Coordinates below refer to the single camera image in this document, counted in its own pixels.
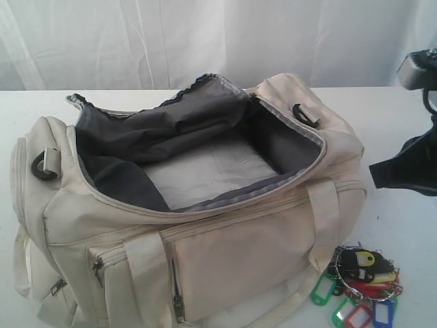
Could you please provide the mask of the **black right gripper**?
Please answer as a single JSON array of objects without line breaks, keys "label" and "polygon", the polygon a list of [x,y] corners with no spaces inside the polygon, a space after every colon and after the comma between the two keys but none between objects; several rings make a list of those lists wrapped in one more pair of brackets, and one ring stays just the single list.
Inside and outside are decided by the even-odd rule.
[{"label": "black right gripper", "polygon": [[422,90],[423,106],[431,115],[430,135],[409,139],[394,157],[369,166],[378,189],[409,189],[436,196],[436,110],[429,101],[429,89]]}]

